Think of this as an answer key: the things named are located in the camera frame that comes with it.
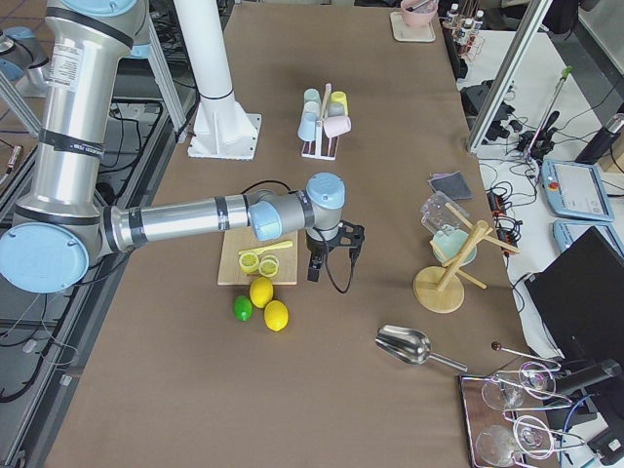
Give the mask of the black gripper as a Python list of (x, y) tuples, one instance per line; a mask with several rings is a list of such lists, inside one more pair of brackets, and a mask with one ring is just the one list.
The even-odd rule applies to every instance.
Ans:
[(337, 248), (347, 248), (350, 258), (358, 258), (365, 242), (365, 227), (340, 220), (334, 228), (306, 230), (306, 247), (312, 258), (326, 258)]

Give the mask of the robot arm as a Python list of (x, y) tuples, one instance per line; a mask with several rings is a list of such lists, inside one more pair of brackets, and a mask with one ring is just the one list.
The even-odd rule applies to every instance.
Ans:
[(330, 253), (357, 259), (361, 225), (342, 216), (343, 180), (313, 175), (301, 190), (278, 195), (253, 185), (240, 194), (165, 206), (134, 206), (130, 183), (119, 199), (95, 201), (103, 173), (104, 137), (119, 61), (147, 57), (173, 121), (184, 124), (176, 87), (145, 1), (51, 1), (55, 33), (43, 125), (28, 192), (15, 204), (1, 237), (1, 273), (31, 293), (85, 284), (89, 267), (109, 254), (185, 236), (249, 228), (260, 241), (304, 230), (308, 277), (316, 280)]

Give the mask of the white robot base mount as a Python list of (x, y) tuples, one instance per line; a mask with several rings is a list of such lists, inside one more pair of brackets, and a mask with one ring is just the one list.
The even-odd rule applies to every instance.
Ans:
[(216, 2), (180, 0), (175, 10), (200, 98), (188, 155), (251, 161), (261, 116), (235, 98)]

